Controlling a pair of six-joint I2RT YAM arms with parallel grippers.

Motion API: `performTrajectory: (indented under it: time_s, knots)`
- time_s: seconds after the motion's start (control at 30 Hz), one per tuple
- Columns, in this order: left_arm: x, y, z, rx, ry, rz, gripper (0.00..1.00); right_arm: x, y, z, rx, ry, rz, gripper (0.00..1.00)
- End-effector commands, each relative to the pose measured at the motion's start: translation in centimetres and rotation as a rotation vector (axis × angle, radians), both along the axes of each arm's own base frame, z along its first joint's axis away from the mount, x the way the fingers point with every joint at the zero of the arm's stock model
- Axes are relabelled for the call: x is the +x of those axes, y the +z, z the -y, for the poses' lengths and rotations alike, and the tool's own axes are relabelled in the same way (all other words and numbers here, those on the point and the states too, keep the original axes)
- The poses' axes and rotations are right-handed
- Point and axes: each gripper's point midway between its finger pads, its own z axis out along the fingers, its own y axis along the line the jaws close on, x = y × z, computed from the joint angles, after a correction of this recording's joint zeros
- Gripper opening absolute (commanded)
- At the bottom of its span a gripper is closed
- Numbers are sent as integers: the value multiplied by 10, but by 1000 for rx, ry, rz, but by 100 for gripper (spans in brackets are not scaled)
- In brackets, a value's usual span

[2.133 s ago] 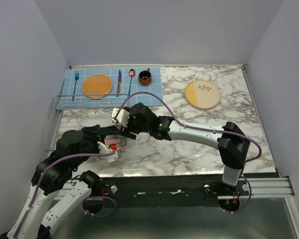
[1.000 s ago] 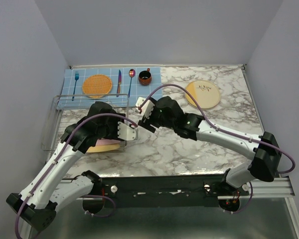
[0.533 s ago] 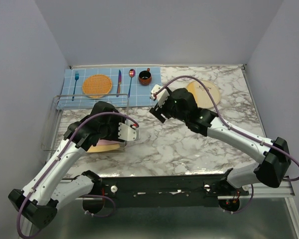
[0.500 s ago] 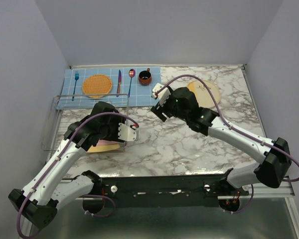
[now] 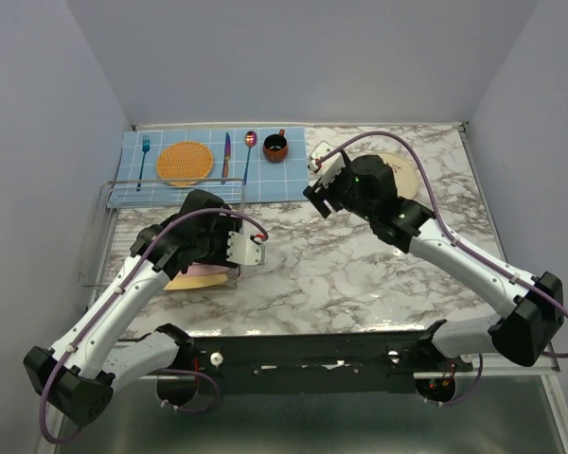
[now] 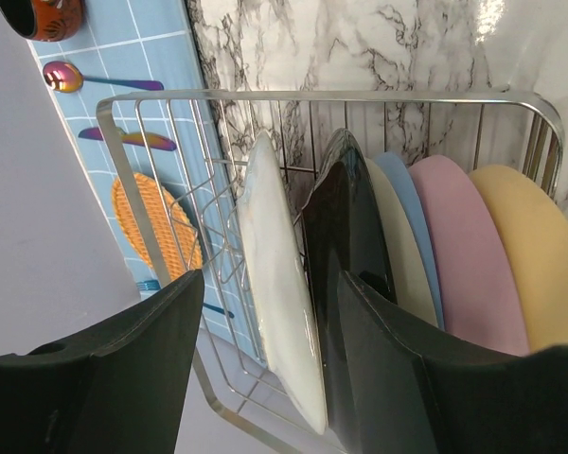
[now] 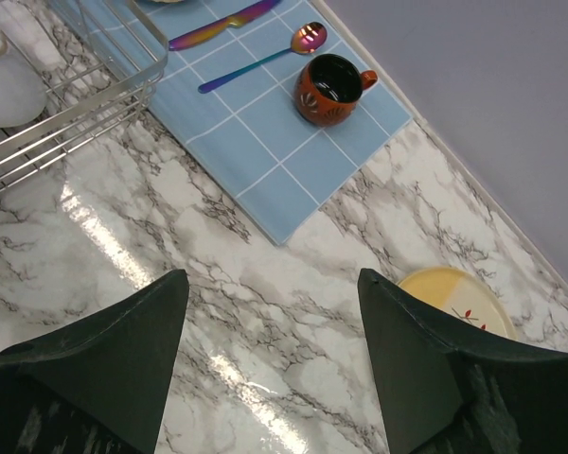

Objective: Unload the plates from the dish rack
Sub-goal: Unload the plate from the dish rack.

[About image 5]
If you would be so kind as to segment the cream and yellow plate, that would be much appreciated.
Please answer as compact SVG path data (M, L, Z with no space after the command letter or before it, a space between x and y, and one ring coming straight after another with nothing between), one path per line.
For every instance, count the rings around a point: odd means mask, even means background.
M416 165L395 153L380 153L379 157L393 170L398 194L405 199L413 199L420 184Z

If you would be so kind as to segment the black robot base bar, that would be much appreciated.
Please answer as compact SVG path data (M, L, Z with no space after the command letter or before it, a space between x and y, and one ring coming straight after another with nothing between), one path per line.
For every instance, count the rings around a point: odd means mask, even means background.
M188 337L171 368L204 373L203 392L223 394L414 393L417 374L436 378L472 367L445 358L432 330Z

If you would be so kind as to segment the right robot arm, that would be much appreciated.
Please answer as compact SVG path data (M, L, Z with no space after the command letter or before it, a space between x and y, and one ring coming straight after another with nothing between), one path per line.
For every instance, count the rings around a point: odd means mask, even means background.
M366 220L380 241L445 271L493 308L490 317L432 325L416 350L423 368L435 371L451 358L485 353L530 367L561 328L561 311L545 299L562 299L557 276L546 272L536 278L496 257L482 263L462 251L432 210L399 195L394 172L380 157L350 160L337 154L303 194L324 218L345 209Z

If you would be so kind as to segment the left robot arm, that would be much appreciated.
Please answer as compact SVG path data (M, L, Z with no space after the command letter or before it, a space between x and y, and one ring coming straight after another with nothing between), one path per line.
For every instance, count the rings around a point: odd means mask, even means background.
M236 213L219 197L195 189L179 212L143 229L113 282L81 319L50 347L31 348L24 367L41 397L40 422L54 407L79 428L94 422L114 394L154 371L182 373L190 364L189 336L159 327L135 344L115 344L141 309L177 274L194 264L233 268L245 241Z

